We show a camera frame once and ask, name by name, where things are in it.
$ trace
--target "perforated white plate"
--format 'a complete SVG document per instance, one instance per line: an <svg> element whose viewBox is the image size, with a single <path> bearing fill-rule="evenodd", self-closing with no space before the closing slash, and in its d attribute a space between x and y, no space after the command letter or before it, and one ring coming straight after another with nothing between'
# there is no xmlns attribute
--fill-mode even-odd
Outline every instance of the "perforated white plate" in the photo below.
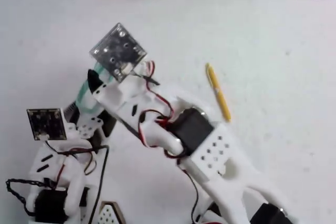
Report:
<svg viewBox="0 0 336 224"><path fill-rule="evenodd" d="M111 205L105 205L99 213L98 224L121 224Z"/></svg>

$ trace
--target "red wire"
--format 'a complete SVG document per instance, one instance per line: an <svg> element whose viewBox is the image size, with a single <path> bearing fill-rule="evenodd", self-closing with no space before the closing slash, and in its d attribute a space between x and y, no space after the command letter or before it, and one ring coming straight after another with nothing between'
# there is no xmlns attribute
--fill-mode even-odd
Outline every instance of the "red wire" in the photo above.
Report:
<svg viewBox="0 0 336 224"><path fill-rule="evenodd" d="M148 110L144 110L144 111L142 111L142 112L140 113L140 115L139 115L139 118L140 118L143 114L146 114L147 112L155 112L155 113L160 114L160 116L165 117L165 115L162 114L160 111L157 111L157 110L154 110L154 109L148 109ZM142 130L141 130L140 125L141 125L140 120L138 120L138 133L139 133L140 141L141 141L141 143L142 143L144 146L148 147L147 143L145 142L145 138L144 138L144 136L143 136L143 133L142 133Z"/></svg>
<svg viewBox="0 0 336 224"><path fill-rule="evenodd" d="M152 65L153 65L153 68L152 68L152 71L151 71L151 74L149 75L149 77L151 78L153 75L154 75L154 72L155 72L155 62L154 61L151 61L152 62ZM146 88L148 91L150 91L151 93L155 94L157 98L159 98L161 101L163 101L165 104L168 105L169 109L170 109L170 114L169 116L163 120L162 125L161 126L166 126L166 124L168 123L168 121L173 117L174 115L174 109L173 107L171 106L171 104L169 103L169 101L167 101L165 98L163 98L161 95L159 95L158 93L155 93L154 91L152 91L149 87L149 82L146 81Z"/></svg>
<svg viewBox="0 0 336 224"><path fill-rule="evenodd" d="M55 186L55 188L56 188L57 185L58 185L58 182L59 182L59 179L61 178L61 174L62 174L62 172L63 172L64 167L65 167L65 164L64 164L64 162L63 162L62 167L61 167L61 169L59 170L58 175L57 175L57 177L56 177L56 186Z"/></svg>

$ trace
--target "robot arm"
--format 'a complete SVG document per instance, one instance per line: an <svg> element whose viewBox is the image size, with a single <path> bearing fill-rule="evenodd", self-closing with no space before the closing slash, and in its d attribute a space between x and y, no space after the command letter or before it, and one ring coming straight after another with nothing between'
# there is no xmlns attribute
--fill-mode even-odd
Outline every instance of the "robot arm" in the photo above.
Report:
<svg viewBox="0 0 336 224"><path fill-rule="evenodd" d="M146 147L159 146L174 156L184 153L181 165L217 203L229 224L250 223L242 202L247 188L293 215L286 198L253 167L225 124L212 122L214 113L204 102L176 87L146 89L148 83L136 76L128 76L122 83L100 83L94 87L91 83L99 83L97 78L88 74L94 98ZM169 106L155 94L165 97L175 112L169 125L160 124L159 113L146 113L145 118L141 118L143 111L169 115Z"/></svg>

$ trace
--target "electronic component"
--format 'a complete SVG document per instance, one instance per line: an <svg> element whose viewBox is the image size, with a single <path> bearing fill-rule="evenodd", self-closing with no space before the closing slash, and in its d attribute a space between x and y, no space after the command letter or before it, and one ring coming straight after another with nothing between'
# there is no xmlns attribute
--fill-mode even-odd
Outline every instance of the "electronic component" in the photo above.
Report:
<svg viewBox="0 0 336 224"><path fill-rule="evenodd" d="M61 109L27 110L35 140L66 140Z"/></svg>
<svg viewBox="0 0 336 224"><path fill-rule="evenodd" d="M118 82L122 82L145 57L146 52L118 23L91 49L90 54Z"/></svg>
<svg viewBox="0 0 336 224"><path fill-rule="evenodd" d="M251 224L292 224L282 209L272 204L262 204L252 217Z"/></svg>
<svg viewBox="0 0 336 224"><path fill-rule="evenodd" d="M184 110L167 129L181 140L185 154L189 156L214 128L197 109L190 108Z"/></svg>
<svg viewBox="0 0 336 224"><path fill-rule="evenodd" d="M68 216L64 211L67 191L42 190L35 200L35 221L64 223Z"/></svg>

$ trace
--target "green cable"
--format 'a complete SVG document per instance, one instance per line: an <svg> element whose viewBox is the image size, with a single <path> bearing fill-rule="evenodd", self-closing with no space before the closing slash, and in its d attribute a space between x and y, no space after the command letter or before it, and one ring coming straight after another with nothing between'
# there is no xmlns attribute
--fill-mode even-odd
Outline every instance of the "green cable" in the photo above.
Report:
<svg viewBox="0 0 336 224"><path fill-rule="evenodd" d="M101 74L104 71L103 66L98 62L96 62L93 69L98 74ZM112 79L113 79L113 77L110 76L108 82L110 82ZM78 92L78 95L76 97L76 106L79 109L80 113L83 112L83 113L88 113L88 114L94 114L99 109L100 105L99 105L98 102L92 108L87 108L86 106L84 106L82 104L83 98L84 98L86 92L88 92L88 90L89 90L89 84L88 84L88 81L86 80L83 83L82 87L80 88L80 90Z"/></svg>

